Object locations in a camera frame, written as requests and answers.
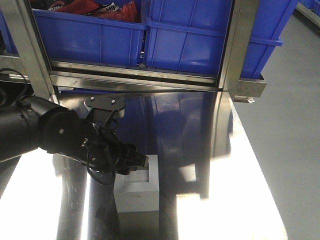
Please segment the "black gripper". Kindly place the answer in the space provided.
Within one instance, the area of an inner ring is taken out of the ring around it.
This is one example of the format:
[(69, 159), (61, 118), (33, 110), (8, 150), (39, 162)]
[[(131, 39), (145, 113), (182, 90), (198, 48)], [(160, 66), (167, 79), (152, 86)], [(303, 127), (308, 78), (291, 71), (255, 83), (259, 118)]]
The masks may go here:
[(113, 129), (85, 124), (81, 127), (80, 163), (99, 173), (127, 176), (138, 167), (146, 168), (149, 157), (135, 145), (122, 142)]

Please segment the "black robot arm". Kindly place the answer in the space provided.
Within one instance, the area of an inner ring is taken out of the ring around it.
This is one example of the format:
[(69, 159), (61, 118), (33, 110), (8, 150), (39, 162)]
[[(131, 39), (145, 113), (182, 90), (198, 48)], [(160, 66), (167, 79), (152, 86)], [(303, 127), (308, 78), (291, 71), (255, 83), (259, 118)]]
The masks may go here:
[(148, 157), (132, 144), (120, 141), (113, 125), (126, 104), (104, 96), (84, 102), (89, 113), (81, 118), (68, 109), (37, 96), (26, 96), (0, 109), (0, 160), (37, 148), (60, 154), (100, 173), (128, 175), (145, 167)]

